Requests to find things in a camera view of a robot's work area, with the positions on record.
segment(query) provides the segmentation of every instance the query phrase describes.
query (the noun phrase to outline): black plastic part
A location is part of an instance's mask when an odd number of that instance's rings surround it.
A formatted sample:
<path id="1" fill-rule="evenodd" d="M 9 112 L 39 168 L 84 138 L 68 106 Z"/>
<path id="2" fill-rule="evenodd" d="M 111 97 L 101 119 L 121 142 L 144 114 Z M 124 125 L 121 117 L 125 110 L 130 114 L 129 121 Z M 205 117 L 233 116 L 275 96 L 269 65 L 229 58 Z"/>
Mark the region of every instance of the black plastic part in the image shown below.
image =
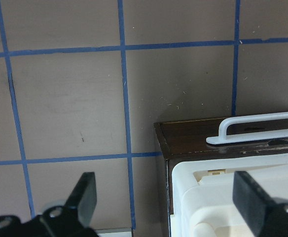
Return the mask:
<path id="1" fill-rule="evenodd" d="M 6 222 L 7 225 L 0 227 L 0 237 L 16 237 L 16 231 L 20 228 L 21 222 L 17 216 L 0 216 L 0 223 Z"/>
<path id="2" fill-rule="evenodd" d="M 288 203 L 277 204 L 245 171 L 234 174 L 233 201 L 255 237 L 288 237 Z"/>
<path id="3" fill-rule="evenodd" d="M 87 227 L 97 204 L 95 173 L 83 173 L 65 203 L 80 223 Z"/>
<path id="4" fill-rule="evenodd" d="M 79 237 L 82 233 L 89 233 L 90 237 L 97 236 L 90 228 L 85 229 L 65 206 L 55 206 L 46 210 L 40 217 L 40 222 L 44 224 L 51 237 Z"/>
<path id="5" fill-rule="evenodd" d="M 83 173 L 65 206 L 52 207 L 23 224 L 16 216 L 0 216 L 0 237 L 97 237 L 87 227 L 96 202 L 95 174 Z"/>

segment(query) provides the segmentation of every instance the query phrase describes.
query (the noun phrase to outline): grid line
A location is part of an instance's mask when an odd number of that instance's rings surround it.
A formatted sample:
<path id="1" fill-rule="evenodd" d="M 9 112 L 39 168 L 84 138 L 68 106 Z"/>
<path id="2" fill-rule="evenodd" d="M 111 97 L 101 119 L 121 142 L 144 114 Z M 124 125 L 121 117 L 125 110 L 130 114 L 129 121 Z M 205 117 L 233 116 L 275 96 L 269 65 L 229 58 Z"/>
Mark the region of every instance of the grid line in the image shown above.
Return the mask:
<path id="1" fill-rule="evenodd" d="M 233 82 L 232 82 L 232 105 L 231 115 L 236 115 L 237 99 L 237 76 L 238 76 L 238 48 L 239 48 L 239 15 L 241 0 L 235 2 L 235 30 L 234 30 L 234 59 L 233 59 Z"/>
<path id="2" fill-rule="evenodd" d="M 270 38 L 270 39 L 238 39 L 240 44 L 264 44 L 264 43 L 288 43 L 287 38 Z M 173 43 L 156 43 L 156 44 L 132 44 L 125 45 L 128 50 L 145 50 L 145 49 L 167 49 L 167 48 L 185 48 L 185 47 L 203 47 L 203 46 L 224 46 L 235 45 L 235 40 L 217 40 L 217 41 L 192 41 L 192 42 L 173 42 Z M 120 51 L 121 46 L 103 46 L 103 47 L 73 47 L 73 48 L 51 48 L 51 49 L 26 49 L 9 51 L 10 57 L 29 56 L 53 53 L 86 53 L 86 52 L 106 52 Z M 0 58 L 4 58 L 5 53 L 0 52 Z"/>
<path id="3" fill-rule="evenodd" d="M 17 108 L 17 101 L 16 101 L 15 90 L 14 90 L 13 81 L 12 81 L 12 70 L 11 70 L 10 57 L 8 54 L 9 50 L 7 46 L 7 39 L 6 39 L 6 32 L 5 32 L 5 27 L 4 27 L 4 20 L 3 20 L 2 11 L 1 11 L 1 4 L 0 4 L 0 38 L 1 38 L 2 47 L 4 50 L 4 55 L 5 55 L 12 111 L 14 115 L 15 127 L 16 127 L 16 132 L 17 132 L 18 143 L 19 143 L 21 163 L 22 163 L 22 168 L 23 168 L 24 177 L 25 177 L 25 184 L 26 184 L 26 189 L 27 189 L 30 214 L 31 214 L 31 217 L 34 218 L 36 216 L 35 207 L 34 207 L 34 202 L 32 198 L 28 167 L 27 167 L 27 163 L 25 162 L 26 161 L 25 148 L 24 148 L 24 143 L 23 143 L 22 134 L 21 134 L 21 126 L 20 126 L 20 120 L 19 120 L 19 114 L 18 114 L 18 108 Z"/>
<path id="4" fill-rule="evenodd" d="M 144 153 L 131 153 L 131 157 L 155 157 L 162 155 L 161 152 L 144 152 Z M 63 157 L 63 158 L 37 158 L 37 159 L 26 159 L 24 162 L 27 164 L 37 163 L 56 163 L 56 162 L 68 162 L 68 161 L 84 161 L 84 160 L 100 160 L 100 159 L 119 159 L 127 158 L 129 155 L 124 154 L 111 154 L 111 155 L 95 155 L 95 156 L 84 156 L 84 157 Z M 1 160 L 0 165 L 11 165 L 11 164 L 22 164 L 22 160 Z"/>
<path id="5" fill-rule="evenodd" d="M 132 229 L 135 230 L 136 222 L 135 222 L 135 205 L 134 205 L 134 188 L 133 188 L 133 166 L 132 166 L 128 80 L 127 80 L 125 36 L 124 36 L 123 1 L 117 0 L 117 3 L 118 3 L 118 15 L 119 15 L 119 32 L 120 32 L 120 49 L 121 49 L 120 52 L 121 52 L 121 69 L 122 69 L 122 86 L 123 86 L 123 104 L 124 104 L 124 118 L 125 118 L 126 149 L 127 149 L 127 160 L 128 160 L 128 179 L 129 179 L 129 194 L 130 194 L 131 225 L 132 225 Z"/>

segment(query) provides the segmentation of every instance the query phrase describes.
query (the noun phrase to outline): dark brown box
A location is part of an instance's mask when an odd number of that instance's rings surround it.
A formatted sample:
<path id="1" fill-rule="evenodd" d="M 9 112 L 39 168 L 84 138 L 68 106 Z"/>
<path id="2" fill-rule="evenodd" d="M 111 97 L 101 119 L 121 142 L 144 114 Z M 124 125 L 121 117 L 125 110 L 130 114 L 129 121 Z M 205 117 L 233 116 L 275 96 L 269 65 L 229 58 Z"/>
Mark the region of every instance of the dark brown box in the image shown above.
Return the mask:
<path id="1" fill-rule="evenodd" d="M 155 123 L 162 152 L 156 158 L 160 219 L 163 236 L 170 236 L 170 215 L 173 214 L 172 170 L 183 161 L 240 158 L 288 153 L 288 137 L 237 144 L 210 145 L 207 137 L 218 135 L 224 118 Z M 231 125 L 227 134 L 287 129 L 288 119 Z"/>

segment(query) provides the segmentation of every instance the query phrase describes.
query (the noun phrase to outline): white handle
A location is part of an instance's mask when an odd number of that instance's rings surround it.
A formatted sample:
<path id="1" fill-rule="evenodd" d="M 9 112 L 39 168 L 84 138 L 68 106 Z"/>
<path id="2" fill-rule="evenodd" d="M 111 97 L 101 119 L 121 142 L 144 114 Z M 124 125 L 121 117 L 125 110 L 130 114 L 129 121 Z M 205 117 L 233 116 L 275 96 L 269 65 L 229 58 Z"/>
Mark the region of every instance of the white handle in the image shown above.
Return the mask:
<path id="1" fill-rule="evenodd" d="M 271 121 L 278 119 L 288 119 L 288 112 L 273 113 L 264 115 L 249 115 L 241 117 L 232 117 L 224 119 L 218 128 L 218 137 L 208 137 L 207 143 L 210 144 L 226 144 L 236 142 L 247 142 L 256 140 L 265 140 L 272 138 L 288 137 L 288 129 L 265 131 L 265 132 L 253 132 L 245 134 L 227 135 L 227 128 L 232 124 L 245 123 L 245 122 L 259 122 L 259 121 Z"/>

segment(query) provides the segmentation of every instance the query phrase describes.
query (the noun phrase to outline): white plastic container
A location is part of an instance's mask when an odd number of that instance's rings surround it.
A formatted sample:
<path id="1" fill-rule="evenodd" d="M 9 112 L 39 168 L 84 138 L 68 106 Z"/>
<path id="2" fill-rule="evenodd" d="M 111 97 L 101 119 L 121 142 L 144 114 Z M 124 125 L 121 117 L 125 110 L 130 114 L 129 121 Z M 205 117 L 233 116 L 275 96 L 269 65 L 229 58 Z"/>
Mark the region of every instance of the white plastic container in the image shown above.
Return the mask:
<path id="1" fill-rule="evenodd" d="M 235 170 L 288 199 L 288 154 L 189 161 L 173 169 L 172 237 L 252 237 L 232 200 Z"/>

